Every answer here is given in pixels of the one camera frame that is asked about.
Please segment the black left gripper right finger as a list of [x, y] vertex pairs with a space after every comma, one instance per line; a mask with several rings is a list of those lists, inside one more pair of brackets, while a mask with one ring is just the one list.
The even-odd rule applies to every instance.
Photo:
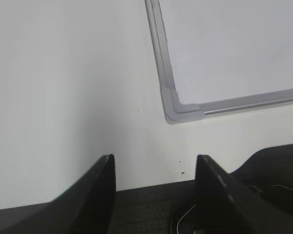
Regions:
[[293, 234], [293, 217], [265, 202], [210, 156], [198, 155], [196, 202], [210, 234]]

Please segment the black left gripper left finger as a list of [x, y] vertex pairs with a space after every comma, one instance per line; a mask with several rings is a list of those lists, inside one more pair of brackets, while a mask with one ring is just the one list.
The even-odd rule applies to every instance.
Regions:
[[102, 156], [53, 201], [0, 210], [0, 234], [106, 234], [115, 194], [114, 155]]

